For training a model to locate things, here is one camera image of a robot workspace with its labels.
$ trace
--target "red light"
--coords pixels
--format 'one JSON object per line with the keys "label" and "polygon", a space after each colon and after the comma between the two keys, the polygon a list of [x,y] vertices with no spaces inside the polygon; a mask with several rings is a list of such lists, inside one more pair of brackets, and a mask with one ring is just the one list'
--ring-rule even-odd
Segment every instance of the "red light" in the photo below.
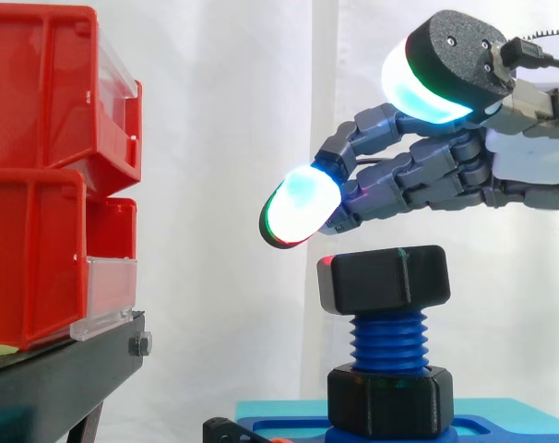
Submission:
{"label": "red light", "polygon": [[333,261],[333,258],[335,258],[335,256],[323,257],[322,262],[326,266],[331,266],[331,262]]}

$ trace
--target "white backdrop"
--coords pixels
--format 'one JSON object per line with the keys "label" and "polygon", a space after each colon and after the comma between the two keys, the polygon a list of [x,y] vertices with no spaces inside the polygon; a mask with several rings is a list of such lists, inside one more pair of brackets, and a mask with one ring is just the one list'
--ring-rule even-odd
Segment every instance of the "white backdrop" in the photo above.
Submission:
{"label": "white backdrop", "polygon": [[238,400],[322,396],[349,360],[349,327],[323,315],[313,266],[396,245],[448,252],[453,297],[429,312],[430,355],[457,394],[559,414],[559,214],[424,210],[291,251],[257,230],[283,175],[384,100],[388,48],[429,13],[455,6],[530,31],[559,25],[559,0],[85,3],[144,84],[143,182],[124,194],[138,203],[137,307],[154,336],[105,403],[98,442],[197,442]]}

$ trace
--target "red plastic drawer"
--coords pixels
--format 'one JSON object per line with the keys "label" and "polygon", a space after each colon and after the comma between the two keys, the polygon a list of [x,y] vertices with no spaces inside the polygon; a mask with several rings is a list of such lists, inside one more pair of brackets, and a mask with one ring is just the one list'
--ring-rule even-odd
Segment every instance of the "red plastic drawer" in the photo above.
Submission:
{"label": "red plastic drawer", "polygon": [[91,8],[0,4],[0,167],[75,169],[99,197],[137,183],[141,96]]}
{"label": "red plastic drawer", "polygon": [[[91,301],[94,317],[134,304],[136,204],[85,195],[76,171],[0,169],[0,344],[27,349],[67,334],[89,317]],[[111,287],[96,284],[89,251],[133,274],[110,274]],[[100,277],[109,270],[94,269]],[[101,288],[93,300],[90,286]]]}

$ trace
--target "nut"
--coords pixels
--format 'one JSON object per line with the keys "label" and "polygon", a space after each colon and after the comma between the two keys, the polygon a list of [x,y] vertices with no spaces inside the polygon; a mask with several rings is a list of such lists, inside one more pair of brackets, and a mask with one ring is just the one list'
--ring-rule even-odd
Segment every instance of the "nut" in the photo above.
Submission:
{"label": "nut", "polygon": [[331,314],[423,309],[450,296],[446,253],[439,246],[340,254],[316,268],[321,305]]}
{"label": "nut", "polygon": [[452,375],[427,366],[417,376],[371,374],[351,365],[328,375],[328,419],[337,429],[371,439],[429,439],[454,419]]}
{"label": "nut", "polygon": [[130,339],[129,350],[132,355],[146,357],[152,351],[152,334],[147,331],[139,332]]}

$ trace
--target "black bolt head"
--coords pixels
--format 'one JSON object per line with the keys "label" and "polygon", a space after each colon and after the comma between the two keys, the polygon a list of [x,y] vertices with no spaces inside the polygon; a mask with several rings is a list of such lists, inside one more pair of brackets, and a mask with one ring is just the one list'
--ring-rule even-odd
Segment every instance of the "black bolt head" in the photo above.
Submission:
{"label": "black bolt head", "polygon": [[440,246],[339,254],[321,259],[316,269],[321,305],[331,314],[423,309],[450,296]]}

